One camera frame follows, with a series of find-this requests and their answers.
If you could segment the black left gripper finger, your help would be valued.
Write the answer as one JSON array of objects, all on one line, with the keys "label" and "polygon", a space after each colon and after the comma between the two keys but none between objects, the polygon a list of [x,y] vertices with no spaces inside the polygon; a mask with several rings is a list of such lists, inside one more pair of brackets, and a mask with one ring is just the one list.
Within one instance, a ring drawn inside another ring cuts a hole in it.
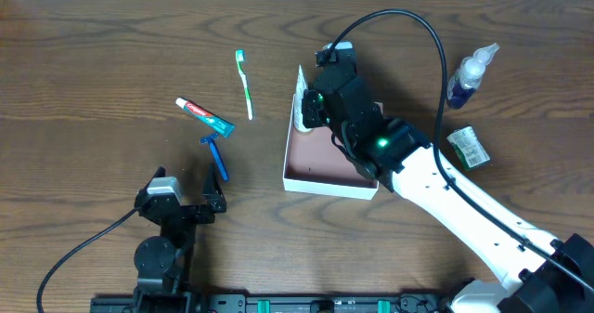
[{"label": "black left gripper finger", "polygon": [[202,197],[207,202],[224,202],[224,193],[216,175],[216,168],[213,163],[208,165],[207,174],[202,188]]},{"label": "black left gripper finger", "polygon": [[157,169],[157,171],[155,172],[155,174],[153,175],[153,177],[151,178],[151,180],[149,181],[149,184],[151,184],[155,178],[165,177],[165,174],[166,174],[166,170],[162,166],[160,166]]}]

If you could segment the white shampoo tube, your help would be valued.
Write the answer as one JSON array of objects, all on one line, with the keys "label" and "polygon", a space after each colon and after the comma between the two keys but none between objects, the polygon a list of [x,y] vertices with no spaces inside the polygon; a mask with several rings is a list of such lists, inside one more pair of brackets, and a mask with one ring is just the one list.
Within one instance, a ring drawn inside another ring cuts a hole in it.
[{"label": "white shampoo tube", "polygon": [[307,128],[303,124],[303,99],[307,89],[308,83],[303,71],[303,67],[299,66],[295,94],[293,97],[293,125],[296,130],[302,134],[311,132],[311,129]]}]

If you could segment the clear spray bottle blue liquid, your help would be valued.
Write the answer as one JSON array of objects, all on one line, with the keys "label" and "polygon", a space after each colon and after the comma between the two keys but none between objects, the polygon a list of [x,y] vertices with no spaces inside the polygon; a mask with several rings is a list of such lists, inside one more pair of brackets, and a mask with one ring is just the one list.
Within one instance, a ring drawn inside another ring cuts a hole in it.
[{"label": "clear spray bottle blue liquid", "polygon": [[450,109],[460,109],[478,90],[486,67],[499,49],[499,44],[493,43],[490,46],[478,48],[472,56],[461,61],[448,81],[446,104]]}]

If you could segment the green white soap packet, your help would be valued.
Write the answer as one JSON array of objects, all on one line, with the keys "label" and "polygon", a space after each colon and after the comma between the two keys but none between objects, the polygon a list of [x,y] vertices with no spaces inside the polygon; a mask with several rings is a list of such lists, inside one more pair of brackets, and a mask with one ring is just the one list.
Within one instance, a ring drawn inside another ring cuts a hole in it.
[{"label": "green white soap packet", "polygon": [[447,141],[454,148],[466,171],[490,162],[490,156],[479,142],[474,129],[466,126],[450,134]]}]

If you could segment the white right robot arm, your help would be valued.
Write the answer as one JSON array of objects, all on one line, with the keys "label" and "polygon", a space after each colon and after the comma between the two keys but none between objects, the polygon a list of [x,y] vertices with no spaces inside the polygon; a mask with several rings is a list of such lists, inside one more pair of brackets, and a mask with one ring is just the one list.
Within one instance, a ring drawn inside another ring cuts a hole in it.
[{"label": "white right robot arm", "polygon": [[447,312],[590,312],[593,246],[521,219],[473,184],[408,122],[382,115],[356,73],[355,50],[316,53],[323,71],[305,91],[303,124],[326,126],[356,171],[415,203],[470,247],[497,282],[473,280]]}]

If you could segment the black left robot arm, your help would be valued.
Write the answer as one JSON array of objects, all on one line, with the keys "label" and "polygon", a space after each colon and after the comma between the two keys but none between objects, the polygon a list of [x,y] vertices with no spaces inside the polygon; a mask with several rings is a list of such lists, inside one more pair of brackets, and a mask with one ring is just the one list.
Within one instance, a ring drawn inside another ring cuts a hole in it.
[{"label": "black left robot arm", "polygon": [[196,226],[212,224],[226,211],[226,198],[211,163],[202,189],[203,202],[183,205],[179,181],[160,167],[135,199],[139,215],[160,228],[158,236],[136,248],[138,271],[134,312],[206,312],[208,300],[190,289]]}]

